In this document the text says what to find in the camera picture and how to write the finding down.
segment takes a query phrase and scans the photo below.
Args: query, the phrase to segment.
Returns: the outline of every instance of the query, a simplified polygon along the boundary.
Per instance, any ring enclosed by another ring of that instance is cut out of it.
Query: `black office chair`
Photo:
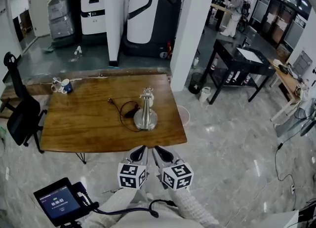
[[[10,98],[2,103],[0,112],[2,112],[5,107],[13,111],[7,123],[8,131],[19,146],[23,144],[27,147],[29,145],[28,140],[34,135],[39,152],[44,153],[44,151],[40,149],[37,132],[43,130],[43,127],[39,126],[39,121],[43,114],[47,113],[47,110],[40,111],[39,102],[28,93],[26,87],[23,85],[20,73],[17,69],[15,56],[11,52],[8,52],[4,56],[3,62],[4,65],[8,67],[16,95],[22,99],[16,108],[9,104]]]

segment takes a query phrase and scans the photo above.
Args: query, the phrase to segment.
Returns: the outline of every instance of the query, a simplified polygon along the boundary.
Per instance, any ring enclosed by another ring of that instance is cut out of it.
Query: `black metal cart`
[[[206,70],[201,78],[201,82],[205,83],[207,75],[209,74],[214,82],[216,87],[216,92],[210,100],[209,104],[213,104],[218,94],[221,92],[223,86],[229,87],[255,87],[255,93],[249,98],[249,102],[253,100],[253,98],[259,93],[261,88],[267,82],[269,77],[271,77],[275,73],[275,69],[270,65],[268,59],[258,50],[251,48],[243,48],[244,50],[253,52],[261,61],[256,62],[252,60],[248,60],[245,56],[238,50],[238,48],[242,48],[240,45],[236,43],[224,41],[217,39],[214,43],[213,53],[209,59]],[[211,69],[211,65],[215,58],[216,53],[223,60],[227,68],[216,67],[215,70]],[[227,83],[227,79],[231,72],[240,72],[239,76],[233,83],[233,78]],[[250,78],[249,82],[245,84],[244,80],[248,76],[248,74],[258,74],[262,76],[266,76],[264,81],[257,86],[255,81]]]

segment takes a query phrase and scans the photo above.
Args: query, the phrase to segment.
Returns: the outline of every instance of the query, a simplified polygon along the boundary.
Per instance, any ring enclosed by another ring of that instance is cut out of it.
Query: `black shelf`
[[[211,76],[216,88],[221,83],[226,70],[227,69],[216,68],[213,72],[210,72],[210,76]],[[247,84],[244,84],[243,80],[237,79],[237,82],[235,82],[235,83],[233,83],[232,80],[229,83],[225,83],[224,87],[253,87],[253,88],[258,88],[258,86],[255,83],[255,81],[253,80],[253,78],[250,78],[250,80]]]

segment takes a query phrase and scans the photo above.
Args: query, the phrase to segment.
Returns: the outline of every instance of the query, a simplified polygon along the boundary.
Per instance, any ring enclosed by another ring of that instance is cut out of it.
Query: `round metal base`
[[[155,128],[155,126],[157,125],[157,121],[158,121],[157,113],[154,112],[152,109],[149,109],[149,123],[148,123],[148,125],[143,125],[142,116],[143,116],[143,109],[140,109],[134,115],[134,123],[135,123],[137,129],[146,130],[146,131],[153,130]]]

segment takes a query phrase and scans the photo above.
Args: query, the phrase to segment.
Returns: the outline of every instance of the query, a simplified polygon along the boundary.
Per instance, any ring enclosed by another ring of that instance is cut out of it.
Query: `black trash bin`
[[[201,89],[204,86],[204,82],[201,82],[203,74],[200,73],[193,73],[191,76],[191,81],[190,81],[190,85],[189,85],[189,91],[192,94],[199,94],[199,92],[201,91]]]

